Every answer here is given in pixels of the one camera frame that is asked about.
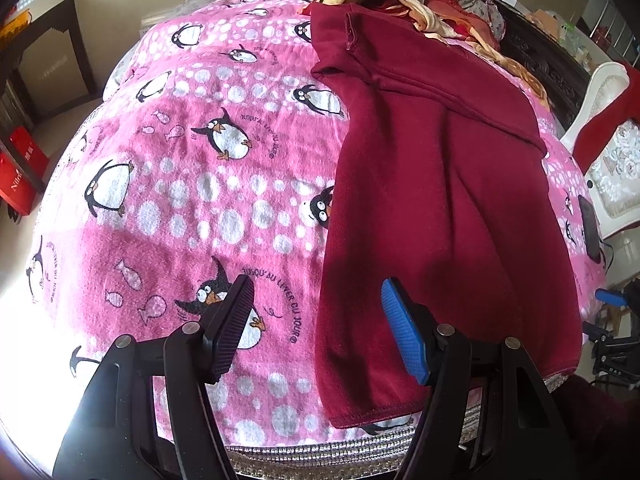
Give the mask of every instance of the phone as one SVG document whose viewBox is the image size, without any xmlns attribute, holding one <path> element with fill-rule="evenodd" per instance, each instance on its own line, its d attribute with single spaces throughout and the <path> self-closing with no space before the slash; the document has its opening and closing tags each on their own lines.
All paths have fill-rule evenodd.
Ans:
<svg viewBox="0 0 640 480">
<path fill-rule="evenodd" d="M 600 263 L 600 235 L 593 204 L 582 195 L 578 195 L 578 204 L 582 213 L 582 227 L 584 229 L 584 241 L 587 244 L 587 255 L 591 260 Z"/>
</svg>

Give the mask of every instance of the red box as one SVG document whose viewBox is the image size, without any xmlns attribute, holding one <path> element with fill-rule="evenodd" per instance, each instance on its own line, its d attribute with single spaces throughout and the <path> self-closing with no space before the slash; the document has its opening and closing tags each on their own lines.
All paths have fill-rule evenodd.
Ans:
<svg viewBox="0 0 640 480">
<path fill-rule="evenodd" d="M 27 130 L 22 126 L 16 128 L 9 140 L 36 175 L 42 178 L 49 158 L 33 142 Z M 36 190 L 4 153 L 0 155 L 0 197 L 23 216 L 31 212 L 33 199 L 36 197 Z"/>
</svg>

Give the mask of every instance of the maroon shirt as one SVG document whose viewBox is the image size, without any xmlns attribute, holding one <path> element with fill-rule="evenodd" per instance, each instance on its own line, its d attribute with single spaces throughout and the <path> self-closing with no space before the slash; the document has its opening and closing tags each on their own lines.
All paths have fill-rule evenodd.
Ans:
<svg viewBox="0 0 640 480">
<path fill-rule="evenodd" d="M 422 409 L 380 302 L 398 276 L 469 338 L 516 336 L 543 376 L 574 368 L 581 329 L 525 95 L 474 54 L 356 5 L 313 4 L 313 75 L 346 104 L 316 326 L 338 428 Z"/>
</svg>

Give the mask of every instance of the cartoon penguin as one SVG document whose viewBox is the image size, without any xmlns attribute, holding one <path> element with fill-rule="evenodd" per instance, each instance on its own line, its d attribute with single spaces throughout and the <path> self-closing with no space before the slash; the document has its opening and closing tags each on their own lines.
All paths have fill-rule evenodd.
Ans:
<svg viewBox="0 0 640 480">
<path fill-rule="evenodd" d="M 70 164 L 75 164 L 76 162 L 78 162 L 78 160 L 82 158 L 82 154 L 86 151 L 86 146 L 87 146 L 87 140 L 86 140 L 86 134 L 84 134 L 82 137 L 80 137 L 78 142 L 76 142 L 76 145 L 74 146 L 74 148 L 71 150 L 71 153 L 69 154 Z"/>
<path fill-rule="evenodd" d="M 296 36 L 311 43 L 311 22 L 302 22 L 293 27 Z"/>
<path fill-rule="evenodd" d="M 249 153 L 252 144 L 244 130 L 231 121 L 226 109 L 222 108 L 222 117 L 212 119 L 205 128 L 192 128 L 191 131 L 206 135 L 209 143 L 218 152 L 218 158 L 238 160 Z"/>
<path fill-rule="evenodd" d="M 31 291 L 31 297 L 35 299 L 33 293 L 34 285 L 39 287 L 42 291 L 44 288 L 44 266 L 42 263 L 42 236 L 40 236 L 40 248 L 38 252 L 31 258 L 31 263 L 27 267 L 27 279 L 29 280 L 29 290 Z"/>
<path fill-rule="evenodd" d="M 568 220 L 564 221 L 564 234 L 566 234 L 568 240 L 570 240 L 574 245 L 577 245 L 574 236 L 571 234 L 571 224 L 569 224 Z"/>
<path fill-rule="evenodd" d="M 171 70 L 167 72 L 161 73 L 159 76 L 153 78 L 151 81 L 146 83 L 136 95 L 136 99 L 141 103 L 145 102 L 146 99 L 150 97 L 158 97 L 162 91 L 164 90 L 164 86 L 166 82 L 169 81 L 169 76 L 171 75 Z"/>
<path fill-rule="evenodd" d="M 240 63 L 255 63 L 258 61 L 257 56 L 242 46 L 240 44 L 240 48 L 235 48 L 229 52 L 220 52 L 223 56 L 229 56 L 230 59 L 234 61 L 239 61 Z"/>
<path fill-rule="evenodd" d="M 375 422 L 373 424 L 366 424 L 361 428 L 368 434 L 374 436 L 385 431 L 392 430 L 393 428 L 402 428 L 403 426 L 410 426 L 414 423 L 414 418 L 411 415 L 398 416 L 391 420 L 382 420 L 381 422 Z"/>
<path fill-rule="evenodd" d="M 574 214 L 574 205 L 571 203 L 569 192 L 564 190 L 564 194 L 566 195 L 566 198 L 564 199 L 564 207 L 569 211 L 569 213 Z"/>
<path fill-rule="evenodd" d="M 315 85 L 304 85 L 293 91 L 293 97 L 318 114 L 324 115 L 325 112 L 328 112 L 344 117 L 340 99 L 330 90 L 318 90 Z"/>
<path fill-rule="evenodd" d="M 89 206 L 89 211 L 96 218 L 98 218 L 96 207 L 117 211 L 120 216 L 124 215 L 124 199 L 129 189 L 133 163 L 129 161 L 127 164 L 109 166 L 112 162 L 113 159 L 105 162 L 84 190 L 84 199 Z"/>
<path fill-rule="evenodd" d="M 196 292 L 196 299 L 193 301 L 174 300 L 177 306 L 194 316 L 201 316 L 209 305 L 224 300 L 231 289 L 231 283 L 226 277 L 222 263 L 215 256 L 212 256 L 211 259 L 215 261 L 218 270 L 215 280 L 207 280 L 201 283 Z M 264 320 L 252 308 L 238 343 L 238 349 L 246 350 L 256 346 L 260 341 L 262 332 L 265 330 L 267 329 Z"/>
<path fill-rule="evenodd" d="M 318 223 L 325 229 L 329 228 L 329 216 L 331 215 L 331 202 L 334 199 L 334 186 L 322 190 L 322 193 L 316 195 L 309 204 L 311 214 Z"/>
<path fill-rule="evenodd" d="M 185 48 L 186 46 L 196 46 L 200 42 L 200 33 L 204 25 L 183 25 L 178 31 L 171 37 L 171 42 L 178 48 Z"/>
<path fill-rule="evenodd" d="M 261 9 L 258 7 L 257 9 L 248 10 L 245 14 L 250 14 L 251 16 L 266 16 L 269 13 L 267 9 Z"/>
</svg>

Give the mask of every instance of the dark wooden headboard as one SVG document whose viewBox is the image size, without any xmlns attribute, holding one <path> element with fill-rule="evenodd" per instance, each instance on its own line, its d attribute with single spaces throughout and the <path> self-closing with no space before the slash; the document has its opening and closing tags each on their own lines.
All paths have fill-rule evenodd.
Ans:
<svg viewBox="0 0 640 480">
<path fill-rule="evenodd" d="M 549 104 L 564 129 L 574 122 L 590 75 L 560 45 L 517 10 L 496 1 L 506 22 L 500 51 L 525 66 L 546 89 Z"/>
</svg>

